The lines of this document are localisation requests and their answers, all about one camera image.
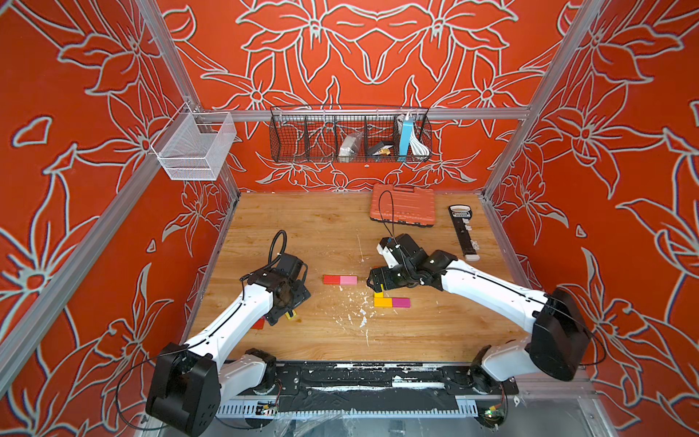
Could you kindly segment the magenta block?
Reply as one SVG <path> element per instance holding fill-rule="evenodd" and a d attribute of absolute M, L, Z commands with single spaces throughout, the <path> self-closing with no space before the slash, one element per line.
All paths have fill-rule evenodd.
<path fill-rule="evenodd" d="M 398 309 L 409 309 L 411 307 L 411 300 L 409 298 L 392 298 L 391 306 Z"/>

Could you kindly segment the red long block front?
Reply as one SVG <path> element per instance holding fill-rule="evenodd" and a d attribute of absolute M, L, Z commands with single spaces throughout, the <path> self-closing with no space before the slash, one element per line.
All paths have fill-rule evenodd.
<path fill-rule="evenodd" d="M 342 285 L 341 275 L 324 275 L 323 283 L 325 285 Z"/>

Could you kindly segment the orange yellow block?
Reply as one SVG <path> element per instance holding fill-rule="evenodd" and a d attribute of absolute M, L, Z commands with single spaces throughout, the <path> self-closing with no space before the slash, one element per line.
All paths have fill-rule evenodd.
<path fill-rule="evenodd" d="M 375 298 L 373 304 L 375 308 L 392 308 L 393 300 L 392 298 Z"/>

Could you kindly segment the pink block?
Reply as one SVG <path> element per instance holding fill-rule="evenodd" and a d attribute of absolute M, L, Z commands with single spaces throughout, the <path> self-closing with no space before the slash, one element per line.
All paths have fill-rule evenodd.
<path fill-rule="evenodd" d="M 357 285 L 358 284 L 358 278 L 356 276 L 350 276 L 350 275 L 341 275 L 340 276 L 340 285 Z"/>

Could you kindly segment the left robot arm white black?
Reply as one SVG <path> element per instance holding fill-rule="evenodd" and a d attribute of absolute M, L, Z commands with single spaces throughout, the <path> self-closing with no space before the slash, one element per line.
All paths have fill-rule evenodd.
<path fill-rule="evenodd" d="M 309 300 L 306 264 L 280 254 L 243 278 L 240 296 L 214 322 L 183 344 L 168 344 L 158 355 L 146 412 L 187 436 L 200 436 L 216 419 L 222 402 L 275 384 L 276 359 L 251 349 L 237 360 L 229 355 L 259 321 L 275 325 Z"/>

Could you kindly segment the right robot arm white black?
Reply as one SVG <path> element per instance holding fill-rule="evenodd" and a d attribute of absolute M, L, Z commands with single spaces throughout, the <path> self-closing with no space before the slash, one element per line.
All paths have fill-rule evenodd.
<path fill-rule="evenodd" d="M 477 303 L 528 334 L 522 340 L 482 349 L 473 364 L 490 380 L 504 382 L 543 373 L 569 382 L 583 365 L 593 333 L 568 292 L 516 285 L 440 249 L 428 254 L 408 234 L 382 239 L 377 251 L 386 265 L 371 270 L 367 285 L 373 291 L 432 287 Z"/>

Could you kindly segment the red plastic tool case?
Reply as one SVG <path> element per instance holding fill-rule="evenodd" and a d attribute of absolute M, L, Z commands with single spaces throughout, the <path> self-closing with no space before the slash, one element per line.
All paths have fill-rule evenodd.
<path fill-rule="evenodd" d="M 374 221 L 432 227 L 436 223 L 435 192 L 432 189 L 375 184 L 369 217 Z"/>

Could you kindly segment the black strip tool with white end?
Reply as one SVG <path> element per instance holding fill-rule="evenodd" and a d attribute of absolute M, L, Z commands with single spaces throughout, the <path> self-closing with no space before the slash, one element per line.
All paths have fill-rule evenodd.
<path fill-rule="evenodd" d="M 448 208 L 451 222 L 460 244 L 462 255 L 467 261 L 478 261 L 479 245 L 471 238 L 471 219 L 473 210 L 468 205 L 451 205 Z"/>

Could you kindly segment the black box in basket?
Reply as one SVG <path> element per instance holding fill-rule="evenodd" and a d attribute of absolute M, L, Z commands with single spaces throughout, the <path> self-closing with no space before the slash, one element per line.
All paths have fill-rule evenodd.
<path fill-rule="evenodd" d="M 381 141 L 367 150 L 367 157 L 387 157 L 391 156 L 393 143 L 390 141 Z"/>

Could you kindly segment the silver bag in basket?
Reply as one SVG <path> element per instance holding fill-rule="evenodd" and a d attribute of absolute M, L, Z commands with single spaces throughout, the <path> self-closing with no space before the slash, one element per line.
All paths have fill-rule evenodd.
<path fill-rule="evenodd" d="M 350 163 L 357 158 L 363 147 L 363 134 L 361 132 L 353 132 L 349 134 L 340 145 L 338 153 L 338 162 Z"/>

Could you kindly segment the light blue box in basket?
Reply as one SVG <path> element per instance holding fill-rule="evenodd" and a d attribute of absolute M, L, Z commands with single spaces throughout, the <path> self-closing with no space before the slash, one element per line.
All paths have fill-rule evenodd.
<path fill-rule="evenodd" d="M 411 119 L 404 120 L 402 125 L 400 125 L 399 154 L 397 158 L 398 162 L 404 162 L 408 156 L 413 129 L 413 121 Z"/>

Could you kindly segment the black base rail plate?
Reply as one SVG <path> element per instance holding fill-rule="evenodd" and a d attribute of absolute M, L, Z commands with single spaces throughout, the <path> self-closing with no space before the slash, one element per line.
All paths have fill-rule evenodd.
<path fill-rule="evenodd" d="M 282 361 L 267 393 L 247 389 L 221 406 L 256 401 L 277 413 L 475 417 L 519 394 L 513 379 L 476 391 L 466 363 Z"/>

